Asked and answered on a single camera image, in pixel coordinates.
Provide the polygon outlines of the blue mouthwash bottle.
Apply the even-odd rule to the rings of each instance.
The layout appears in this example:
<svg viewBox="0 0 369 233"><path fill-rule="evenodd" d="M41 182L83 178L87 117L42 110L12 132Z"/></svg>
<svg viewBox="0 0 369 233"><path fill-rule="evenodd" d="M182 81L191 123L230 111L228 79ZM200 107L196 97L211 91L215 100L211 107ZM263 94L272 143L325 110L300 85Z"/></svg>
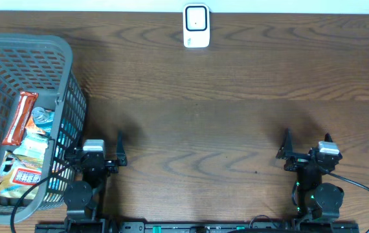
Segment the blue mouthwash bottle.
<svg viewBox="0 0 369 233"><path fill-rule="evenodd" d="M35 107L32 110L32 117L35 123L51 123L53 125L54 111L50 109L44 109L42 107Z"/></svg>

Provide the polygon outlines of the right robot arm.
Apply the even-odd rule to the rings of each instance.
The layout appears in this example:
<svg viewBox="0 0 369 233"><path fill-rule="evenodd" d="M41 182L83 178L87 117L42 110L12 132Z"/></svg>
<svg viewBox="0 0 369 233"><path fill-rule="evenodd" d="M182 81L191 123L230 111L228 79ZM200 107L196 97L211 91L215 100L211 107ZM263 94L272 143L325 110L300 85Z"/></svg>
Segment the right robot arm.
<svg viewBox="0 0 369 233"><path fill-rule="evenodd" d="M293 148L291 132L286 129L276 158L285 160L285 171L296 173L296 205L299 207L301 221L333 222L339 218L344 191L334 184L322 181L322 176L332 172L342 159L342 154L330 134L325 134L324 140L307 153L297 153Z"/></svg>

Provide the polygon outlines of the yellow snack bag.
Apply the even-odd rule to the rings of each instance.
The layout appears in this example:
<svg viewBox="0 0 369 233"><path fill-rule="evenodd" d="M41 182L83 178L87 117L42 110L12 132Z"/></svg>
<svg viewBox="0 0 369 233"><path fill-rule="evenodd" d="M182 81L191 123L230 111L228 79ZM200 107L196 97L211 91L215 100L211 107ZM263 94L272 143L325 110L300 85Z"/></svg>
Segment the yellow snack bag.
<svg viewBox="0 0 369 233"><path fill-rule="evenodd" d="M6 151L0 165L0 197L20 198L41 180L42 166L41 159Z"/></svg>

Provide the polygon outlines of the orange small snack box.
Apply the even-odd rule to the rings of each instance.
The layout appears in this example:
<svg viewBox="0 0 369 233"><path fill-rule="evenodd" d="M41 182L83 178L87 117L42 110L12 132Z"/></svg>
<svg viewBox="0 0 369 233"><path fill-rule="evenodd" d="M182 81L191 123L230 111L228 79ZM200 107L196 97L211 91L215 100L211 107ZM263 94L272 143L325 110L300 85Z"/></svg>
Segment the orange small snack box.
<svg viewBox="0 0 369 233"><path fill-rule="evenodd" d="M25 129L29 133L48 136L51 131L52 124L51 123L35 123L33 117L31 116L25 126Z"/></svg>

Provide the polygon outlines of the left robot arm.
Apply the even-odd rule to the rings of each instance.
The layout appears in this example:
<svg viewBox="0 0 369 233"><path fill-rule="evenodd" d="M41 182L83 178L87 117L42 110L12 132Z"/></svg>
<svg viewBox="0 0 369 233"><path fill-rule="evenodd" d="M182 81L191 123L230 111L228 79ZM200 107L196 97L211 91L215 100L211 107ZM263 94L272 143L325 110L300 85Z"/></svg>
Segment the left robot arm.
<svg viewBox="0 0 369 233"><path fill-rule="evenodd" d="M106 157L105 142L102 139L86 140L82 147L65 155L65 160L82 175L73 181L64 192L67 217L66 232L118 232L118 224L102 213L107 178L126 166L128 160L123 146L123 134L117 135L116 158Z"/></svg>

